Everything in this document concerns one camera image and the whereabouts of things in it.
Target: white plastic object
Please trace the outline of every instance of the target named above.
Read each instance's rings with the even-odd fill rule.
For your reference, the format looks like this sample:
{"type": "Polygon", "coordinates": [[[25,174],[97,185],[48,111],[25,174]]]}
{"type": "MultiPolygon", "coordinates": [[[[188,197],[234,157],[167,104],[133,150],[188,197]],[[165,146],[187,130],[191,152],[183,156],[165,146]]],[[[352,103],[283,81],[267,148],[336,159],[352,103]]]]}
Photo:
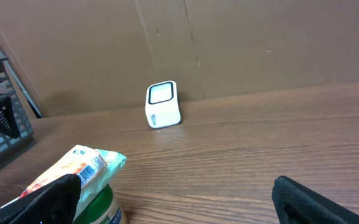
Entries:
{"type": "Polygon", "coordinates": [[[147,89],[145,111],[147,122],[152,128],[179,124],[181,117],[176,82],[151,85],[147,89]]]}

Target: can lid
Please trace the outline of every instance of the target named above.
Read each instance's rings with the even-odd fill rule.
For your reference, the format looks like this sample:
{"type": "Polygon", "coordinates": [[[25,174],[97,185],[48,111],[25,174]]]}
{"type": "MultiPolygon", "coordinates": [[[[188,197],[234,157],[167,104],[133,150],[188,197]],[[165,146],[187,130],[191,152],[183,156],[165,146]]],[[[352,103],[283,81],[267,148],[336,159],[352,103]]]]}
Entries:
{"type": "Polygon", "coordinates": [[[89,224],[101,217],[109,209],[113,201],[113,190],[109,185],[93,199],[93,201],[74,220],[73,224],[89,224]]]}

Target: colorful food package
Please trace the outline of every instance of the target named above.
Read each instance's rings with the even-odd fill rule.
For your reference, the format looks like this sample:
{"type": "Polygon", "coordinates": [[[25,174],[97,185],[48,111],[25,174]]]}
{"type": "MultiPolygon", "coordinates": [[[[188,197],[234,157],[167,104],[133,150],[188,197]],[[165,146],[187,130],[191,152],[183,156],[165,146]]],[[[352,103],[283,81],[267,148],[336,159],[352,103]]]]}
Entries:
{"type": "Polygon", "coordinates": [[[31,183],[19,198],[51,183],[65,174],[77,174],[81,178],[81,195],[77,203],[75,218],[107,186],[120,171],[126,157],[118,152],[92,149],[76,145],[52,167],[31,183]]]}

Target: wooden table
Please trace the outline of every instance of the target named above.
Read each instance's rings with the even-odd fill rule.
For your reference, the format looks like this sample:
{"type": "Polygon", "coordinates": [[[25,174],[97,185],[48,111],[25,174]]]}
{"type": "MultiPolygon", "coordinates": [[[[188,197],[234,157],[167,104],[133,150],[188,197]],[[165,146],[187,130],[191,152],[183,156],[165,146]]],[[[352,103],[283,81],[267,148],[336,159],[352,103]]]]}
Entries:
{"type": "Polygon", "coordinates": [[[359,214],[359,83],[182,106],[159,130],[144,108],[33,120],[36,145],[0,171],[0,206],[82,144],[128,157],[111,183],[130,223],[278,223],[280,175],[359,214]]]}

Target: device screen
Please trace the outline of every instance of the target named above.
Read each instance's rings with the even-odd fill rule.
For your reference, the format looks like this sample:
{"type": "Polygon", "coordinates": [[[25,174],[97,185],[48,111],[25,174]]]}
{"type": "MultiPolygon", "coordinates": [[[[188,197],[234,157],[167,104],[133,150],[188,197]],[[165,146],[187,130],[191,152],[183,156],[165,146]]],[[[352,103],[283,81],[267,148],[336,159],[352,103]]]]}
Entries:
{"type": "Polygon", "coordinates": [[[172,83],[167,82],[150,88],[149,103],[160,103],[172,99],[172,83]]]}

